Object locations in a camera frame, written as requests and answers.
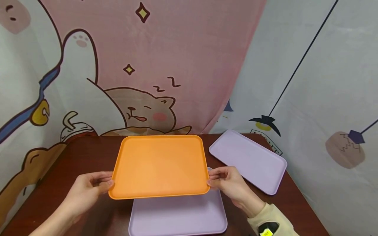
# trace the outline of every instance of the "wooden table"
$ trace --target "wooden table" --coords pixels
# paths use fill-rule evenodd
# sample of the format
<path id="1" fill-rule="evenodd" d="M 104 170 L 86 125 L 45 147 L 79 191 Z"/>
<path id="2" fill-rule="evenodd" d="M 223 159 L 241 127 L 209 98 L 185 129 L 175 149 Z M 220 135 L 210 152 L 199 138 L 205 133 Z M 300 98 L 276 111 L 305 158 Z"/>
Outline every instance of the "wooden table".
<path id="1" fill-rule="evenodd" d="M 224 166 L 208 151 L 210 145 L 219 136 L 218 134 L 200 135 L 205 148 L 206 161 L 211 168 Z M 271 150 L 262 136 L 258 134 L 245 136 Z M 82 137 L 70 143 L 6 227 L 2 236 L 29 235 L 59 206 L 78 175 L 96 171 L 112 171 L 123 138 L 120 136 Z M 253 185 L 249 184 L 249 186 L 264 201 L 274 203 L 292 222 L 299 235 L 329 235 L 288 173 L 283 176 L 278 192 L 274 196 L 267 196 Z M 228 220 L 228 228 L 223 235 L 253 235 L 244 213 L 225 195 L 222 195 L 222 199 Z M 115 201 L 105 194 L 77 224 L 69 229 L 66 235 L 128 235 L 132 205 L 132 200 Z"/>

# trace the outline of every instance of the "hand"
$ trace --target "hand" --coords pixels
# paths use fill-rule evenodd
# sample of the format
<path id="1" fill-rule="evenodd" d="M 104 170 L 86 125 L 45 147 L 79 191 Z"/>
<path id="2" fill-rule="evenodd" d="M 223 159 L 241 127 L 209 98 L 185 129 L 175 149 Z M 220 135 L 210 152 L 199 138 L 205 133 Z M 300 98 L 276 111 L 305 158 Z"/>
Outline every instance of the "hand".
<path id="1" fill-rule="evenodd" d="M 220 189 L 249 218 L 255 217 L 264 208 L 265 202 L 248 187 L 235 167 L 216 168 L 209 171 L 209 176 L 208 185 L 212 189 Z"/>
<path id="2" fill-rule="evenodd" d="M 113 186 L 112 174 L 111 171 L 103 171 L 79 175 L 59 209 L 76 223 L 96 203 L 98 197 Z"/>

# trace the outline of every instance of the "fabric backdrop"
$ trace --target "fabric backdrop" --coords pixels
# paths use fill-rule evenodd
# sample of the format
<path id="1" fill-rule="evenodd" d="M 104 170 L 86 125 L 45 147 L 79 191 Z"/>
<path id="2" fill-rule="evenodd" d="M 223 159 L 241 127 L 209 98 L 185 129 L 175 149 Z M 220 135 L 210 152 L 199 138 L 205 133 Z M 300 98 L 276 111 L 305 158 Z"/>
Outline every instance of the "fabric backdrop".
<path id="1" fill-rule="evenodd" d="M 0 229 L 76 137 L 208 132 L 264 5 L 2 0 Z"/>
<path id="2" fill-rule="evenodd" d="M 378 235 L 377 8 L 268 1 L 211 131 L 264 135 L 331 235 Z"/>

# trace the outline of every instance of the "tray rim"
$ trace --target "tray rim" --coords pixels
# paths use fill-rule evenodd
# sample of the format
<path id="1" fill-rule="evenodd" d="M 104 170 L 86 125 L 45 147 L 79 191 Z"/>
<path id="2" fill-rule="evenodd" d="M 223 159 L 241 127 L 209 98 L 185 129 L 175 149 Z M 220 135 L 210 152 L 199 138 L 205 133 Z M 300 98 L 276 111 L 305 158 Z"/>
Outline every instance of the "tray rim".
<path id="1" fill-rule="evenodd" d="M 211 234 L 222 234 L 222 233 L 226 232 L 226 230 L 227 230 L 227 228 L 228 228 L 228 219 L 227 219 L 227 214 L 226 214 L 225 205 L 223 204 L 223 198 L 222 198 L 222 195 L 220 194 L 220 190 L 218 189 L 218 190 L 216 190 L 216 191 L 218 192 L 218 193 L 217 193 L 218 198 L 220 198 L 220 201 L 222 202 L 222 209 L 221 209 L 221 210 L 223 210 L 223 211 L 222 211 L 222 212 L 223 212 L 222 216 L 223 216 L 223 218 L 225 219 L 226 223 L 225 223 L 225 227 L 222 229 L 222 231 L 211 232 Z M 134 203 L 133 203 L 133 207 L 131 208 L 131 214 L 130 214 L 129 226 L 128 226 L 128 230 L 127 230 L 130 236 L 134 236 L 134 235 L 131 233 L 131 231 L 130 231 L 130 228 L 131 228 L 131 219 L 133 218 L 133 216 L 134 216 L 134 214 L 135 214 L 134 212 L 135 212 L 135 211 L 134 211 Z M 208 234 L 209 234 L 209 233 L 178 234 L 178 235 L 170 235 L 170 236 L 190 236 L 190 235 L 192 235 L 192 236 L 199 236 L 199 235 L 208 235 Z"/>
<path id="2" fill-rule="evenodd" d="M 189 134 L 189 135 L 140 135 L 140 136 L 127 136 L 125 137 L 120 146 L 119 146 L 119 151 L 118 151 L 118 155 L 117 155 L 117 160 L 116 160 L 116 163 L 114 164 L 114 169 L 113 169 L 113 174 L 112 174 L 112 179 L 114 179 L 115 177 L 115 170 L 119 164 L 119 161 L 120 161 L 120 154 L 121 154 L 121 146 L 124 144 L 124 142 L 126 142 L 128 139 L 138 139 L 138 138 L 159 138 L 159 137 L 164 137 L 164 138 L 180 138 L 180 137 L 192 137 L 192 138 L 196 138 L 196 139 L 199 139 L 200 140 L 200 145 L 202 147 L 202 154 L 203 154 L 203 157 L 204 157 L 204 164 L 205 166 L 207 167 L 207 162 L 206 162 L 206 153 L 205 153 L 205 149 L 204 149 L 204 146 L 203 146 L 203 141 L 202 141 L 202 138 L 198 135 L 194 135 L 194 134 Z M 206 177 L 207 179 L 209 179 L 209 173 L 207 171 L 206 173 Z M 151 196 L 140 196 L 140 197 L 115 197 L 112 195 L 112 189 L 113 187 L 111 187 L 108 191 L 108 195 L 111 199 L 113 200 L 128 200 L 128 199 L 140 199 L 140 198 L 151 198 Z M 210 187 L 208 186 L 208 188 L 206 189 L 206 191 L 204 192 L 199 192 L 199 193 L 191 193 L 191 194 L 175 194 L 175 195 L 158 195 L 158 196 L 153 196 L 153 197 L 178 197 L 178 196 L 194 196 L 194 195 L 204 195 L 206 193 L 208 193 L 210 190 Z"/>
<path id="3" fill-rule="evenodd" d="M 234 134 L 236 134 L 236 135 L 238 135 L 238 136 L 240 136 L 240 137 L 246 139 L 247 141 L 251 142 L 253 145 L 257 144 L 259 147 L 263 148 L 264 150 L 268 151 L 269 153 L 272 153 L 273 156 L 274 156 L 275 158 L 281 160 L 281 161 L 284 163 L 283 172 L 282 172 L 282 174 L 280 174 L 279 182 L 278 182 L 277 187 L 274 189 L 273 192 L 266 192 L 266 191 L 262 190 L 261 188 L 259 188 L 258 186 L 256 186 L 254 183 L 252 183 L 251 181 L 247 180 L 247 178 L 245 178 L 245 177 L 243 176 L 243 178 L 244 178 L 245 180 L 247 180 L 249 183 L 253 184 L 253 186 L 255 186 L 256 188 L 260 189 L 260 190 L 261 190 L 262 192 L 264 192 L 265 194 L 270 195 L 270 196 L 275 195 L 275 194 L 277 193 L 277 191 L 278 191 L 279 186 L 281 185 L 282 178 L 284 177 L 285 171 L 286 171 L 286 169 L 287 169 L 287 161 L 285 160 L 285 158 L 283 158 L 282 156 L 277 155 L 276 153 L 274 153 L 274 152 L 270 151 L 269 149 L 267 149 L 267 148 L 261 146 L 260 144 L 258 144 L 258 143 L 256 143 L 255 141 L 253 141 L 253 140 L 251 140 L 251 139 L 245 137 L 244 135 L 242 135 L 241 133 L 239 133 L 239 132 L 237 132 L 237 131 L 235 131 L 235 130 L 226 130 L 226 131 L 225 131 L 225 132 L 224 132 L 224 133 L 223 133 L 223 134 L 222 134 L 222 135 L 221 135 L 221 136 L 220 136 L 220 137 L 219 137 L 219 138 L 218 138 L 218 139 L 217 139 L 217 140 L 216 140 L 216 141 L 215 141 L 210 147 L 209 147 L 209 153 L 210 153 L 213 157 L 215 157 L 217 160 L 219 160 L 220 162 L 222 162 L 223 164 L 225 164 L 226 166 L 228 166 L 228 165 L 227 165 L 226 163 L 224 163 L 223 161 L 221 161 L 220 159 L 218 159 L 218 158 L 217 158 L 214 154 L 212 154 L 212 152 L 211 152 L 212 148 L 215 146 L 215 144 L 218 142 L 218 140 L 220 140 L 220 139 L 222 138 L 222 136 L 225 135 L 226 133 L 234 133 Z"/>

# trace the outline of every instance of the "person's left hand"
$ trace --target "person's left hand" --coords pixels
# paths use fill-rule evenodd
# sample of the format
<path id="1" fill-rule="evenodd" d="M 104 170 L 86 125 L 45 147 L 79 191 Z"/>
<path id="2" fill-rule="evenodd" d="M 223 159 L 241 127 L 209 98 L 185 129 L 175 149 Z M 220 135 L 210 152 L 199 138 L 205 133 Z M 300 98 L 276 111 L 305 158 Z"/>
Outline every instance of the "person's left hand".
<path id="1" fill-rule="evenodd" d="M 112 174 L 112 171 L 102 171 L 79 175 L 59 209 L 68 214 L 74 223 L 77 222 L 98 197 L 113 186 Z"/>

